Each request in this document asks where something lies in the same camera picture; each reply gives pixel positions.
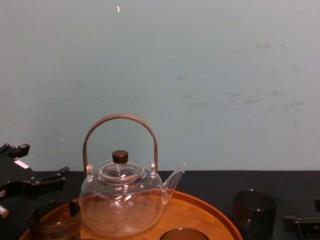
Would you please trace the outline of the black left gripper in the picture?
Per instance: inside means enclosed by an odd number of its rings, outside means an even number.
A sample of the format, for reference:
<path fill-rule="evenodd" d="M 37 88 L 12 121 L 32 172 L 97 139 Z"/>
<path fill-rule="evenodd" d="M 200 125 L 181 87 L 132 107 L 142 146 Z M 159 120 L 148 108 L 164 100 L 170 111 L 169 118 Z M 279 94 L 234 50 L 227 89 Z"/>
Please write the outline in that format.
<path fill-rule="evenodd" d="M 14 158 L 28 155 L 30 145 L 13 146 L 5 143 L 0 147 L 0 191 L 4 198 L 24 196 L 36 199 L 39 195 L 61 190 L 69 175 L 67 166 L 58 171 L 38 175 L 27 165 Z"/>

